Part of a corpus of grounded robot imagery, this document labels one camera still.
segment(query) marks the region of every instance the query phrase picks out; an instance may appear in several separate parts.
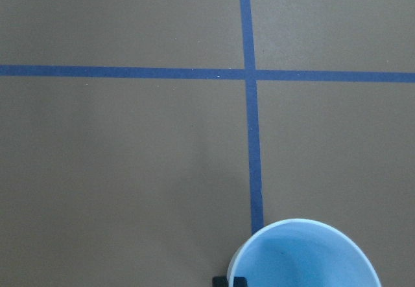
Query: plastic cup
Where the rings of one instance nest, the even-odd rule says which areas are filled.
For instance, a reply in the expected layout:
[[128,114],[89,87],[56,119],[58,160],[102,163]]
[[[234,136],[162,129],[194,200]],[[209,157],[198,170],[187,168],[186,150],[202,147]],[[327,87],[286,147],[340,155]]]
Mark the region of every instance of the plastic cup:
[[380,287],[361,249],[321,222],[289,219],[255,233],[234,254],[229,286],[245,277],[248,287]]

